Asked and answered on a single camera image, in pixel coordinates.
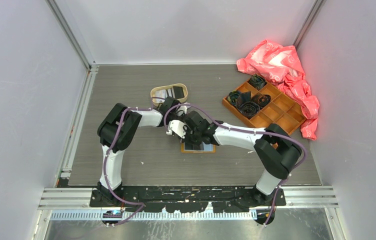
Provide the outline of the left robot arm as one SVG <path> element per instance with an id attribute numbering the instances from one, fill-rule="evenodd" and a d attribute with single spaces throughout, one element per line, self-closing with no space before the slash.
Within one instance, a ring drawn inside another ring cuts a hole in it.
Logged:
<path id="1" fill-rule="evenodd" d="M 149 108 L 127 107 L 117 103 L 108 113 L 97 129 L 103 151 L 101 177 L 97 185 L 102 200 L 109 206 L 117 206 L 122 200 L 122 163 L 126 149 L 132 143 L 136 131 L 140 127 L 163 127 L 171 120 L 168 113 L 171 107 L 181 102 L 173 97 L 166 97 L 158 106 Z"/>

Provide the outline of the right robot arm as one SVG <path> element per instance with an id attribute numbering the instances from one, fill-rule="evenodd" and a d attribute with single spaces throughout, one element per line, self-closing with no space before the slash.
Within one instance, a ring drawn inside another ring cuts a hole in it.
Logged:
<path id="1" fill-rule="evenodd" d="M 223 121 L 209 122 L 196 111 L 186 114 L 182 121 L 186 131 L 184 140 L 189 144 L 233 146 L 258 155 L 264 171 L 255 184 L 253 198 L 262 206 L 273 199 L 274 190 L 288 178 L 304 152 L 276 123 L 265 128 L 238 127 Z"/>

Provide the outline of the orange card holder wallet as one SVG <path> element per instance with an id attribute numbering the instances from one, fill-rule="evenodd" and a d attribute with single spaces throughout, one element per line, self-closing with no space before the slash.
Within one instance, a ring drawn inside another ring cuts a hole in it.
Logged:
<path id="1" fill-rule="evenodd" d="M 206 153 L 215 153 L 216 146 L 213 144 L 205 144 L 201 143 L 200 145 L 193 145 L 189 143 L 182 143 L 181 144 L 181 152 L 182 153 L 195 153 L 195 154 L 206 154 Z"/>

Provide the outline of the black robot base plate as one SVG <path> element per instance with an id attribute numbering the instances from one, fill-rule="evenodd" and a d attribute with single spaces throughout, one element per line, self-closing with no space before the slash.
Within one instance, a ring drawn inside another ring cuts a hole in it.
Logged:
<path id="1" fill-rule="evenodd" d="M 283 190 L 263 196 L 256 193 L 254 186 L 122 186 L 121 196 L 108 200 L 100 194 L 97 187 L 92 190 L 90 207 L 119 207 L 128 212 L 144 203 L 146 213 L 201 213 L 211 205 L 214 213 L 242 213 L 251 208 L 268 208 L 272 204 L 285 206 Z"/>

